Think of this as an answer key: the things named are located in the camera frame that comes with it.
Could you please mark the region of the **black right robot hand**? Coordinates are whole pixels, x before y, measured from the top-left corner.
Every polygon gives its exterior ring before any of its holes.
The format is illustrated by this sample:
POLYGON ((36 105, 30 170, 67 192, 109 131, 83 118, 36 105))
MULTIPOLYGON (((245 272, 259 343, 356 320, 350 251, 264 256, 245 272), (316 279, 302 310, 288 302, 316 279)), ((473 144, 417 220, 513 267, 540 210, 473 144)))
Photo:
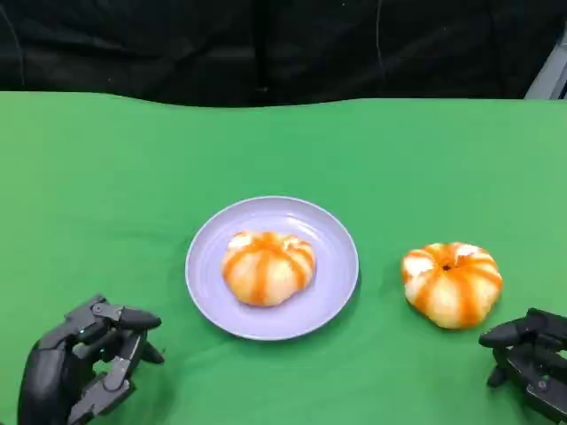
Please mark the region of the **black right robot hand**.
POLYGON ((514 383, 524 402, 552 422, 566 422, 566 318, 536 308, 484 332, 478 343, 496 362, 487 385, 514 383))

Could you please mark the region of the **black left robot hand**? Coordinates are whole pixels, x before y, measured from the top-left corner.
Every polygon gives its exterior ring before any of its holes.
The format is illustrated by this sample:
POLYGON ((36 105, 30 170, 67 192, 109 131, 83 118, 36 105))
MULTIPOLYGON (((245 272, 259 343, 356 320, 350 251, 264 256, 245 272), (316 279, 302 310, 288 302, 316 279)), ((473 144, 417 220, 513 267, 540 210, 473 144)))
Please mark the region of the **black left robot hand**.
POLYGON ((20 424, 86 424, 135 390, 142 361, 161 364, 147 339, 157 315, 95 296, 67 313, 27 356, 19 390, 20 424))

